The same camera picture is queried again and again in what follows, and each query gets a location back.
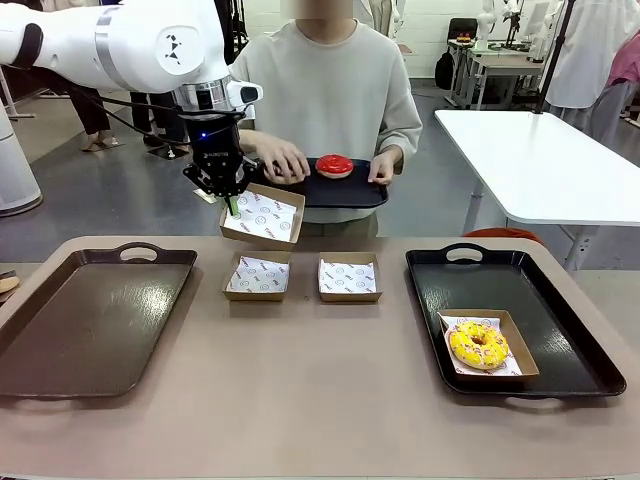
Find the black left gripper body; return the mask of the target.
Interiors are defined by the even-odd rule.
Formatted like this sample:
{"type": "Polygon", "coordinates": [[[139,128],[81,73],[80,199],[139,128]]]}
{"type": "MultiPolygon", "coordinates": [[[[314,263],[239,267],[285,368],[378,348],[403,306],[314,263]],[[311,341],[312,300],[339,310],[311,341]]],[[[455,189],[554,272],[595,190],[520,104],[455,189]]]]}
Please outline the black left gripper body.
{"type": "Polygon", "coordinates": [[[193,164],[199,175],[235,175],[243,161],[240,148],[239,113],[187,121],[193,164]]]}

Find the person's right hand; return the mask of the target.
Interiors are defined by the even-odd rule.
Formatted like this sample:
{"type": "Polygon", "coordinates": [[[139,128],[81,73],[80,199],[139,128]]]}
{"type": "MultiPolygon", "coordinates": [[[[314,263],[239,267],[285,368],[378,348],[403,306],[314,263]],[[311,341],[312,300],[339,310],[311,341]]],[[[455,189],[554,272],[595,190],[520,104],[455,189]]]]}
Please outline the person's right hand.
{"type": "Polygon", "coordinates": [[[288,141],[267,136],[257,143],[256,153],[264,164],[267,179],[273,184],[301,183],[311,173],[307,158],[288,141]]]}

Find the person's left hand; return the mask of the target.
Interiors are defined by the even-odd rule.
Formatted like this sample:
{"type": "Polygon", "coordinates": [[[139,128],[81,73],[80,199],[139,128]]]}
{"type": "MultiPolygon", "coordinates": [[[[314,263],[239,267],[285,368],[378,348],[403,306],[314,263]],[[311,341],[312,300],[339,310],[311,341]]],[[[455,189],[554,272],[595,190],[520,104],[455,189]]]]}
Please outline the person's left hand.
{"type": "Polygon", "coordinates": [[[390,185],[394,177],[395,164],[398,161],[398,154],[395,150],[389,149],[377,155],[370,162],[368,182],[378,185],[390,185]]]}

